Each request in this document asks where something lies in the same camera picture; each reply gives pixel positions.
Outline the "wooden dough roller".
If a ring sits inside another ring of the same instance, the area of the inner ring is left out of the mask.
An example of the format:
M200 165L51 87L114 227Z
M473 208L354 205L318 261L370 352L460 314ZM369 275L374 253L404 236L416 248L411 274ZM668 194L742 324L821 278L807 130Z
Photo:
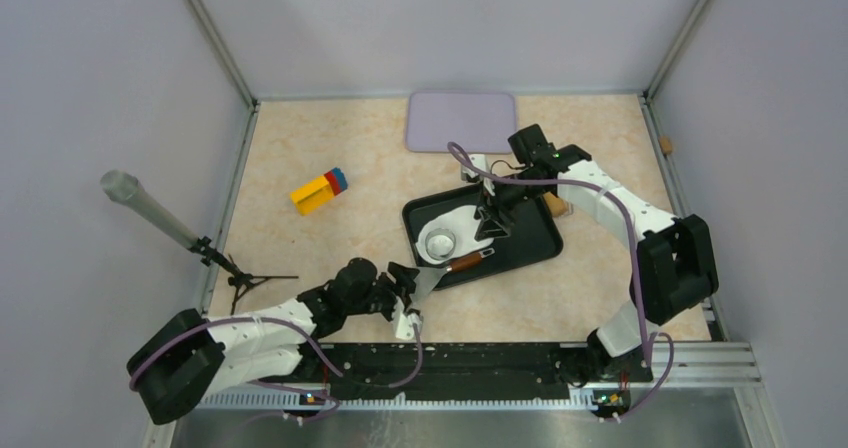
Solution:
M568 216L573 212L572 207L568 202L552 193L545 193L542 199L553 218Z

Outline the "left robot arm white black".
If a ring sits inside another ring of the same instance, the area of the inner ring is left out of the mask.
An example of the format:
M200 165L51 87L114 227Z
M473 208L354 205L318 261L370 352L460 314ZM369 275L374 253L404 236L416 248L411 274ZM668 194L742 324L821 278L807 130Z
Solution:
M352 316L381 314L397 338L416 340L419 306L433 286L422 268L390 263L380 273L371 261L354 258L324 284L270 308L216 319L183 310L130 358L129 388L163 425L206 396L244 383L288 375L308 381L320 367L342 376L321 339Z

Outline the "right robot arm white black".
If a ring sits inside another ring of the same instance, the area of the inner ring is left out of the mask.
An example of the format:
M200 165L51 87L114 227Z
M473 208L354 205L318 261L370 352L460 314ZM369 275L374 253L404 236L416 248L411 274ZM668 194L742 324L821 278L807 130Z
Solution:
M450 153L483 183L476 238L510 236L518 206L546 194L590 215L628 250L632 275L628 301L588 335L577 377L612 380L630 363L649 362L661 327L719 288L707 222L641 199L584 149L555 147L537 124L519 130L508 143L520 165L508 176L476 167L457 144L449 145Z

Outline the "black baking tray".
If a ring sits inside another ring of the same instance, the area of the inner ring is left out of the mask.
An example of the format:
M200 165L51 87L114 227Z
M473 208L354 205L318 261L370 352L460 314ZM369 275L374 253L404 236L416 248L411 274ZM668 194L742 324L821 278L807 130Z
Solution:
M467 185L407 202L401 217L410 246L415 247L419 237L426 234L428 222L457 208L473 208L479 194L477 185ZM514 216L511 235L489 241L488 246L493 249L491 256L473 268L445 275L435 289L445 290L521 269L555 258L562 252L562 235L544 201L523 203Z

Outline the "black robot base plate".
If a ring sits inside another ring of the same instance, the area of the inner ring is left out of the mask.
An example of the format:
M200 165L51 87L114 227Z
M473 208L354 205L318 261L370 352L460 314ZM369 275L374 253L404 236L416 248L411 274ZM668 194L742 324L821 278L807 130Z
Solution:
M264 382L327 390L343 401L564 400L591 383L650 382L635 351L612 359L583 343L338 343L323 346L337 376L310 348L293 373Z

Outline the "metal scraper wooden handle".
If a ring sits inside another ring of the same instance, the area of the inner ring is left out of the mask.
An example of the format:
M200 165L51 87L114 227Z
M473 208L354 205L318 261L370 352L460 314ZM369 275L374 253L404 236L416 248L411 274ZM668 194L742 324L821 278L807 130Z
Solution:
M494 253L495 249L489 247L455 259L444 266L418 267L414 277L415 290L410 294L411 304L421 304L446 275L469 270Z

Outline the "lilac rectangular tray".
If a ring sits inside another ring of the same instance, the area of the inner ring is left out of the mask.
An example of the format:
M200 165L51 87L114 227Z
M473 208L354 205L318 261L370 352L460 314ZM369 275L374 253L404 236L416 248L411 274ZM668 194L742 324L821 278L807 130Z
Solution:
M508 154L517 121L517 103L508 93L417 91L408 99L405 146L445 153L455 142L468 153Z

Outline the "clear glass cup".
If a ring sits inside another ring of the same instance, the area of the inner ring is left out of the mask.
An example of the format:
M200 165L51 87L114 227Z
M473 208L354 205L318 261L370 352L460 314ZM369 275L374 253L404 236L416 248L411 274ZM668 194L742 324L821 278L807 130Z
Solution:
M425 254L433 262L451 258L456 249L456 237L451 230L437 228L427 233L424 241Z

